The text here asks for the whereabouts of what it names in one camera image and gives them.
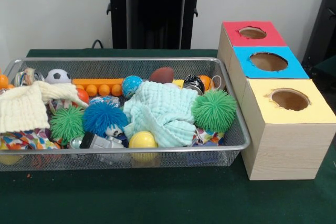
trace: black cable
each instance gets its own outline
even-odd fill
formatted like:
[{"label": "black cable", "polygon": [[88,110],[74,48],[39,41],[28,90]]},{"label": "black cable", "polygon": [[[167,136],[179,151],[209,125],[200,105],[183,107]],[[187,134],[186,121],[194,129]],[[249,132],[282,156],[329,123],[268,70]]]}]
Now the black cable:
[{"label": "black cable", "polygon": [[91,48],[94,48],[94,47],[96,46],[97,43],[99,43],[101,49],[104,48],[102,42],[101,42],[100,40],[98,40],[98,39],[96,39],[96,40],[94,41],[94,43],[92,44],[92,47],[91,47]]}]

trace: orange ball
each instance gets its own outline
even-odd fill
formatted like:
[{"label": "orange ball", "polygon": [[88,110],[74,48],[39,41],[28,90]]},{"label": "orange ball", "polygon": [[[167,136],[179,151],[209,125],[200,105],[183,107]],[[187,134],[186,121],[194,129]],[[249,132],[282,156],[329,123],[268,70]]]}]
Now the orange ball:
[{"label": "orange ball", "polygon": [[83,101],[86,104],[89,104],[90,98],[88,92],[86,92],[84,89],[77,88],[77,95],[81,101]]},{"label": "orange ball", "polygon": [[90,84],[86,87],[86,92],[88,92],[90,97],[94,97],[97,95],[97,87],[93,84]]},{"label": "orange ball", "polygon": [[4,74],[0,75],[0,89],[5,89],[8,86],[8,78]]},{"label": "orange ball", "polygon": [[215,88],[215,84],[212,81],[212,79],[208,76],[199,76],[199,78],[201,79],[201,81],[204,84],[204,91],[207,91],[211,88]]},{"label": "orange ball", "polygon": [[121,85],[120,84],[115,84],[112,86],[111,93],[115,97],[119,97],[122,95],[122,90],[121,90]]},{"label": "orange ball", "polygon": [[102,97],[105,97],[110,94],[110,87],[106,84],[100,85],[98,93]]}]

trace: stacked boxes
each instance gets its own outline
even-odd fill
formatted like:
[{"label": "stacked boxes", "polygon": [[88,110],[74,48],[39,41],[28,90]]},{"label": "stacked boxes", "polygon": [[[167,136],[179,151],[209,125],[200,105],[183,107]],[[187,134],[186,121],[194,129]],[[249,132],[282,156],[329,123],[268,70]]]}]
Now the stacked boxes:
[{"label": "stacked boxes", "polygon": [[336,116],[271,22],[223,22],[218,58],[251,136],[251,180],[314,179]]}]

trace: green tablecloth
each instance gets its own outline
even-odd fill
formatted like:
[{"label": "green tablecloth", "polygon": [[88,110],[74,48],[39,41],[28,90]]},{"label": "green tablecloth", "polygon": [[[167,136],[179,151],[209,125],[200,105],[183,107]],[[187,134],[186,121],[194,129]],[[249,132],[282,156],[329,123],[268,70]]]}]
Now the green tablecloth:
[{"label": "green tablecloth", "polygon": [[[216,57],[216,51],[32,50],[28,55]],[[0,210],[3,223],[335,223],[335,179],[333,147],[315,180],[251,182],[241,156],[231,167],[1,173]]]}]

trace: red box top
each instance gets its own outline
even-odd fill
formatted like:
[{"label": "red box top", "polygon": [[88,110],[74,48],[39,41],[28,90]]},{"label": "red box top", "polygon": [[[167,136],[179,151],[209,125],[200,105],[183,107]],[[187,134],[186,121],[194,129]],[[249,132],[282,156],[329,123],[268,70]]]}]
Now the red box top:
[{"label": "red box top", "polygon": [[232,46],[286,46],[281,34],[269,21],[223,22]]}]

